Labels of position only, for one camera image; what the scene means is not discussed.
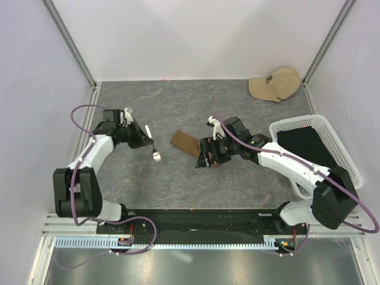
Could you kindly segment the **brown cloth napkin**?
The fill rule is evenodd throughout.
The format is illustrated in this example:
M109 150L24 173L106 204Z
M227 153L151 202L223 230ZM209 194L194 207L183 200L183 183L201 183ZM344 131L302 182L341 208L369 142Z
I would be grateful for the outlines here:
M201 152L201 144L199 139L178 129L174 133L170 143L192 157L196 159L199 158Z

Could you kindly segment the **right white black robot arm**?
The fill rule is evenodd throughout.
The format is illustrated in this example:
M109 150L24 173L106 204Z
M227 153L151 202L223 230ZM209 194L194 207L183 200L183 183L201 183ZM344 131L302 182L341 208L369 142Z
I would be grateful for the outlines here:
M231 137L201 139L196 167L223 164L234 155L275 170L312 195L310 199L284 202L278 207L271 223L277 233L287 233L301 223L319 223L336 230L357 206L351 199L357 193L346 169L312 164L261 134L251 136L241 144Z

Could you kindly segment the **silver fork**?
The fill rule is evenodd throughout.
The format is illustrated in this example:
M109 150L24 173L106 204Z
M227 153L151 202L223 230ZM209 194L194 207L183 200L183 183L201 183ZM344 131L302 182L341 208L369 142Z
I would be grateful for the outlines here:
M153 137L152 137L152 134L151 134L151 131L150 131L148 125L145 125L145 130L147 132L149 139L152 140ZM162 160L161 155L160 155L159 151L156 149L154 144L152 144L152 155L153 155L153 159L155 162L160 162Z

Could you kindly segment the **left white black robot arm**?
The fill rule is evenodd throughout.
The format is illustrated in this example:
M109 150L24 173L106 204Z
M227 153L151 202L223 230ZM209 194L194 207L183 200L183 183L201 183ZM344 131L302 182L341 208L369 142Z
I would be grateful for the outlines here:
M153 145L154 141L132 121L127 125L115 121L100 122L82 153L66 168L53 173L55 211L62 218L93 218L110 221L116 233L125 233L130 219L124 206L103 199L96 177L105 158L119 144L132 149Z

